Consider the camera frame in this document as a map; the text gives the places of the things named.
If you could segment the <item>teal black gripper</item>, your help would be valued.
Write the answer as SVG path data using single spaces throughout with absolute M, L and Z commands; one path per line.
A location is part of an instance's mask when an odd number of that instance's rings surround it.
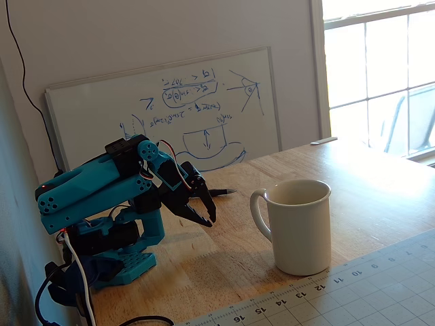
M 162 181 L 158 187 L 160 200 L 172 212 L 172 214 L 192 221 L 194 223 L 211 227 L 216 222 L 216 206 L 207 184 L 199 171 L 190 163 L 181 164 L 181 173 L 183 178 L 191 186 L 193 193 L 199 197 L 205 205 L 211 221 L 201 217 L 189 204 L 189 190 L 181 180 L 177 171 L 178 165 L 171 156 L 165 152 L 159 151 L 156 158 L 149 161 L 150 170 Z

